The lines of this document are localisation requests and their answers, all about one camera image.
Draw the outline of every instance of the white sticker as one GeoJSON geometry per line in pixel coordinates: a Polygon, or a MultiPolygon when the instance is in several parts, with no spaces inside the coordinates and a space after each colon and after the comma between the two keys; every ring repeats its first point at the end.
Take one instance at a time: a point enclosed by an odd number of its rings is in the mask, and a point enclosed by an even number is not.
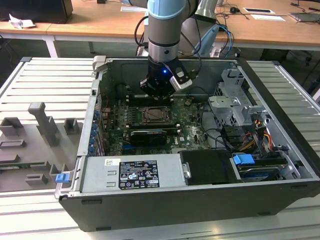
{"type": "Polygon", "coordinates": [[[3,166],[0,167],[0,170],[11,170],[11,169],[19,169],[18,166],[3,166]]]}
{"type": "Polygon", "coordinates": [[[105,166],[119,166],[119,163],[121,162],[121,158],[106,158],[104,160],[105,166]]]}
{"type": "Polygon", "coordinates": [[[149,180],[149,184],[157,184],[158,182],[158,180],[149,180]]]}

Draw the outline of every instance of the black plastic cover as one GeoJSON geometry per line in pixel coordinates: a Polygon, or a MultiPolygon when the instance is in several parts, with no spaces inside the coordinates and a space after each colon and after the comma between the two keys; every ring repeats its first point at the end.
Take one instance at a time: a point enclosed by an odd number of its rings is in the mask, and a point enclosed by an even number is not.
{"type": "Polygon", "coordinates": [[[232,184],[237,183],[231,165],[231,153],[224,149],[204,149],[181,151],[182,163],[188,163],[191,178],[187,185],[232,184]]]}

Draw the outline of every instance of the wooden desk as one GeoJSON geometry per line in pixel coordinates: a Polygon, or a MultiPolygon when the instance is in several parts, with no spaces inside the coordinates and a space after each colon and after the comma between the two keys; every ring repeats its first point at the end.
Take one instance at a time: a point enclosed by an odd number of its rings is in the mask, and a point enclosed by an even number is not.
{"type": "MultiPolygon", "coordinates": [[[[271,9],[276,15],[288,15],[289,13],[302,13],[302,10],[291,6],[294,0],[229,0],[229,4],[235,4],[243,14],[247,14],[243,8],[271,9]]],[[[320,8],[316,2],[300,1],[300,7],[310,12],[308,8],[320,8]]],[[[230,6],[217,7],[216,13],[230,13],[230,6]]],[[[320,50],[320,25],[297,23],[291,16],[282,16],[285,21],[255,20],[251,15],[230,15],[226,20],[228,29],[234,35],[234,46],[248,48],[272,48],[272,49],[302,49],[316,47],[320,50]]],[[[225,20],[218,16],[221,24],[225,20]]],[[[226,41],[226,34],[219,32],[217,42],[226,41]]]]}
{"type": "MultiPolygon", "coordinates": [[[[118,2],[72,0],[72,5],[73,13],[67,24],[51,24],[48,35],[133,38],[138,21],[145,15],[121,11],[123,4],[118,2]]],[[[142,34],[143,29],[141,26],[138,33],[142,34]]]]}
{"type": "MultiPolygon", "coordinates": [[[[236,4],[242,13],[243,7],[271,9],[277,15],[302,12],[291,6],[295,0],[228,0],[236,4]]],[[[58,57],[55,41],[115,42],[134,43],[133,36],[137,22],[144,16],[141,12],[122,12],[122,4],[108,2],[97,4],[96,0],[72,0],[73,14],[67,24],[36,23],[36,28],[16,29],[7,22],[0,22],[0,34],[11,39],[44,40],[51,57],[58,57]]],[[[320,8],[319,3],[300,1],[300,6],[308,12],[309,7],[320,8]]],[[[228,12],[230,6],[218,7],[216,13],[228,12]]],[[[283,16],[285,21],[255,20],[247,15],[230,15],[228,29],[234,35],[234,47],[288,49],[320,51],[320,25],[297,23],[291,16],[283,16]]],[[[218,16],[221,24],[224,19],[218,16]]],[[[223,46],[227,40],[224,32],[219,32],[215,46],[223,46]]]]}
{"type": "Polygon", "coordinates": [[[36,27],[18,29],[14,28],[7,21],[0,21],[0,34],[47,34],[47,30],[51,23],[37,23],[36,27]]]}

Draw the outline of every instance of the blue plastic clip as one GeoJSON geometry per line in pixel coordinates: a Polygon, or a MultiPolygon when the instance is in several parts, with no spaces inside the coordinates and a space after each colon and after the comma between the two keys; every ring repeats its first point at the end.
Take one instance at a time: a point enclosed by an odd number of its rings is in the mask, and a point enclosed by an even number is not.
{"type": "Polygon", "coordinates": [[[251,154],[237,154],[233,157],[233,161],[236,165],[256,163],[251,154]]]}
{"type": "Polygon", "coordinates": [[[57,184],[67,184],[69,183],[69,175],[70,173],[59,173],[55,177],[55,182],[57,184]]]}

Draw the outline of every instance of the warning label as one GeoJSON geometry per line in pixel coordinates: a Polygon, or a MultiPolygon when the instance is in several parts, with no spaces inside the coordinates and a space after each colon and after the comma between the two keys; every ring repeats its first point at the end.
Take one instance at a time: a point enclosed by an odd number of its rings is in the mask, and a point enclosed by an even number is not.
{"type": "Polygon", "coordinates": [[[159,188],[157,161],[121,161],[119,164],[119,188],[159,188]]]}

